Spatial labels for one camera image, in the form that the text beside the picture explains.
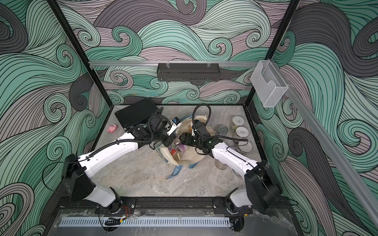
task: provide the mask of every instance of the tin can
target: tin can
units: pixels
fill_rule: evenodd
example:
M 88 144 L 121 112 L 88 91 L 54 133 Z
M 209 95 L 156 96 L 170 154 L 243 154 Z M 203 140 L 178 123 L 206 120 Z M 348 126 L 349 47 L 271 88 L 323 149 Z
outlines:
M 179 144 L 176 147 L 180 150 L 181 154 L 184 154 L 188 150 L 188 147 L 183 144 Z
M 230 124 L 230 129 L 235 132 L 236 128 L 242 125 L 244 125 L 244 119 L 240 116 L 234 116 Z
M 240 126 L 236 128 L 235 133 L 232 137 L 236 139 L 245 139 L 248 137 L 248 135 L 249 135 L 248 129 Z
M 241 155 L 245 155 L 248 152 L 252 151 L 253 146 L 250 142 L 239 141 L 237 149 Z
M 228 128 L 225 125 L 219 125 L 217 128 L 217 133 L 215 135 L 226 136 Z
M 181 152 L 177 148 L 172 149 L 170 151 L 170 154 L 172 155 L 175 161 L 178 161 L 181 159 Z

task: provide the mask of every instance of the wall mural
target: wall mural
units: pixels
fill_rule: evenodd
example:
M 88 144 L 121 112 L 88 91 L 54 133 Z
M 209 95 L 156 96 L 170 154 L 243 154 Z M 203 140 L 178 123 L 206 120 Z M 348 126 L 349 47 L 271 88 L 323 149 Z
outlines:
M 0 1 L 1 235 L 47 233 L 58 198 L 41 172 L 88 152 L 107 112 L 47 2 Z M 61 171 L 58 164 L 45 172 L 50 188 Z
M 378 196 L 378 1 L 321 0 L 296 10 L 274 55 L 282 72 Z M 289 97 L 253 98 L 269 162 L 296 200 L 305 235 L 378 235 Z
M 256 61 L 290 0 L 58 0 L 90 60 Z M 307 0 L 303 5 L 316 2 Z M 97 67 L 115 104 L 244 103 L 254 68 L 224 67 L 219 82 L 160 82 L 156 67 Z
M 296 85 L 297 89 L 306 88 L 304 80 Z M 308 91 L 302 92 L 302 97 L 308 95 Z M 293 209 L 304 235 L 378 235 L 289 97 L 284 95 L 274 108 L 264 108 L 255 95 L 249 110 L 268 161 L 282 184 L 282 195 L 296 201 L 292 201 Z

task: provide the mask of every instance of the silver lid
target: silver lid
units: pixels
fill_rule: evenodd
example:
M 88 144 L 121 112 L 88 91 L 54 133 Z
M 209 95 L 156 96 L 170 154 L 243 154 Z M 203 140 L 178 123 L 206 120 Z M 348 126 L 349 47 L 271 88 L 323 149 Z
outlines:
M 245 127 L 237 127 L 235 130 L 235 133 L 237 136 L 243 137 L 243 138 L 248 137 L 249 135 L 249 131 Z
M 241 125 L 244 125 L 244 119 L 241 118 L 240 116 L 234 116 L 232 118 L 232 122 L 237 125 L 237 126 L 241 126 Z
M 219 132 L 219 134 L 226 135 L 228 128 L 225 125 L 220 125 L 218 126 L 217 131 Z
M 239 141 L 238 145 L 239 145 L 238 148 L 245 153 L 248 153 L 248 152 L 252 151 L 252 149 L 253 149 L 253 146 L 250 142 Z

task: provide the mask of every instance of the metal rail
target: metal rail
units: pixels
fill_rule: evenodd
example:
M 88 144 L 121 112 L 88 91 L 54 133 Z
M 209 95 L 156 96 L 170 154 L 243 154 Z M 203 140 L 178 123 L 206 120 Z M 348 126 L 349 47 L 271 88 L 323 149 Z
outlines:
M 92 60 L 90 66 L 158 66 L 159 63 L 218 63 L 219 66 L 254 67 L 258 61 L 141 61 L 141 60 Z
M 370 216 L 372 222 L 378 227 L 378 200 L 371 189 L 366 185 L 316 116 L 302 102 L 302 98 L 298 92 L 292 86 L 289 86 L 286 93 L 319 141 L 324 153 L 332 159 L 336 168 L 344 177 L 366 213 Z

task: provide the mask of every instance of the pink object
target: pink object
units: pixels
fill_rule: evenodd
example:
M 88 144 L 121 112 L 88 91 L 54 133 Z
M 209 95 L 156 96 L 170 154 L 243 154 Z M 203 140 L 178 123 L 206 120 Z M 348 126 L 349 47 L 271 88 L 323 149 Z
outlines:
M 111 125 L 108 128 L 108 132 L 113 133 L 116 130 L 116 128 L 117 128 L 117 125 Z

